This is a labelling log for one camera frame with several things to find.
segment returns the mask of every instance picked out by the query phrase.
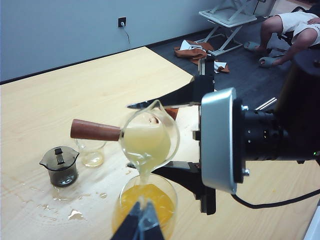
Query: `power cord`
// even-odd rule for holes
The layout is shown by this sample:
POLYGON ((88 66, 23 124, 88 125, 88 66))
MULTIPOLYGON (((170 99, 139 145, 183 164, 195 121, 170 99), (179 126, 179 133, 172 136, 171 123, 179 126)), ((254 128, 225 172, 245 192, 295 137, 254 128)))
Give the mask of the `power cord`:
POLYGON ((130 37, 129 37, 129 34, 127 33, 127 31, 125 30, 125 23, 122 21, 121 23, 121 26, 123 28, 123 31, 125 32, 126 36, 128 37, 128 43, 129 43, 129 49, 131 50, 131 43, 130 43, 130 37))
POLYGON ((288 204, 293 204, 308 198, 311 198, 315 195, 320 194, 320 189, 315 190, 313 192, 309 192, 305 195, 302 196, 298 196, 296 198, 293 199, 289 199, 289 200, 285 200, 285 201, 279 201, 279 202, 273 202, 273 203, 263 203, 263 204, 251 204, 249 202, 246 202, 244 200, 242 200, 240 197, 238 197, 235 194, 231 194, 231 196, 233 197, 234 200, 236 200, 238 203, 250 208, 250 209, 266 209, 266 208, 274 208, 274 207, 280 207, 280 206, 284 206, 284 205, 288 205, 288 204))

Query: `white paper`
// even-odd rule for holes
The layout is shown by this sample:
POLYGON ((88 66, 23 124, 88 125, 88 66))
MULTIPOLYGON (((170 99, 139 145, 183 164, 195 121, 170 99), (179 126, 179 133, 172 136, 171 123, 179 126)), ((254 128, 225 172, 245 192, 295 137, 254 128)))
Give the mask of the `white paper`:
POLYGON ((218 72, 218 68, 220 68, 220 67, 225 68, 226 65, 227 65, 226 62, 215 61, 214 64, 213 64, 213 66, 214 66, 214 72, 215 72, 216 74, 218 74, 218 73, 219 73, 219 72, 218 72))
POLYGON ((202 48, 201 45, 192 45, 192 44, 188 43, 186 40, 182 41, 179 51, 192 50, 192 49, 201 49, 203 51, 206 51, 205 49, 202 48))

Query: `spilled liquid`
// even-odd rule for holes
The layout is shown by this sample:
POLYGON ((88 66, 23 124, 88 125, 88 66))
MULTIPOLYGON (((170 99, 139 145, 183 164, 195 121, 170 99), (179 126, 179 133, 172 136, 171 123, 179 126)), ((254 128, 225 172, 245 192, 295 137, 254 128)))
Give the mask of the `spilled liquid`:
POLYGON ((105 199, 108 195, 103 192, 103 193, 100 193, 99 196, 100 196, 100 198, 105 199))
POLYGON ((84 216, 82 215, 81 212, 72 209, 72 211, 70 212, 70 215, 68 216, 68 220, 74 220, 74 219, 83 220, 84 216))
POLYGON ((44 219, 49 219, 49 220, 52 220, 52 221, 57 221, 56 218, 53 218, 53 217, 48 217, 48 216, 43 216, 43 215, 39 215, 40 217, 43 217, 44 219))
POLYGON ((32 191, 39 191, 41 193, 45 192, 45 191, 42 191, 41 189, 38 189, 38 188, 35 188, 35 187, 30 187, 29 189, 32 190, 32 191))
POLYGON ((44 210, 51 210, 51 208, 49 208, 49 205, 48 204, 43 204, 43 205, 38 205, 37 208, 44 208, 44 210))
POLYGON ((85 193, 85 194, 83 194, 83 195, 81 195, 81 196, 79 196, 79 198, 78 199, 83 199, 83 197, 90 197, 91 196, 91 194, 89 194, 89 193, 85 193))
POLYGON ((5 187, 4 185, 1 185, 3 187, 3 189, 5 189, 9 194, 12 194, 14 196, 16 196, 22 203, 27 204, 27 203, 33 203, 33 200, 25 200, 22 196, 20 196, 19 194, 15 193, 14 191, 8 189, 7 187, 5 187))
POLYGON ((53 191, 52 191, 52 199, 53 200, 58 200, 58 201, 69 201, 70 199, 65 197, 65 196, 61 196, 59 193, 59 188, 57 188, 56 186, 53 186, 53 191))

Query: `screw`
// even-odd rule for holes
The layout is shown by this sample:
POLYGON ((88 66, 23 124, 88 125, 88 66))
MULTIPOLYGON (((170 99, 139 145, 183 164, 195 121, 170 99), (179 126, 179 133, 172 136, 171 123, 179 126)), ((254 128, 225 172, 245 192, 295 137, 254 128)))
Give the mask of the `screw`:
POLYGON ((243 105, 241 105, 241 109, 242 109, 242 111, 248 111, 248 110, 249 110, 249 107, 248 107, 248 106, 243 106, 243 105))
POLYGON ((243 176, 250 176, 250 170, 249 169, 243 169, 242 170, 243 176))

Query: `hand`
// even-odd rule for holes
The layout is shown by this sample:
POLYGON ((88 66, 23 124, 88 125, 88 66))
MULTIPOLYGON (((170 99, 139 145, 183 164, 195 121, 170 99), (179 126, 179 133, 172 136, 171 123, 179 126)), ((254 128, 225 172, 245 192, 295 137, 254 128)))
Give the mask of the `hand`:
POLYGON ((308 24, 320 24, 320 17, 312 18, 308 21, 308 24))

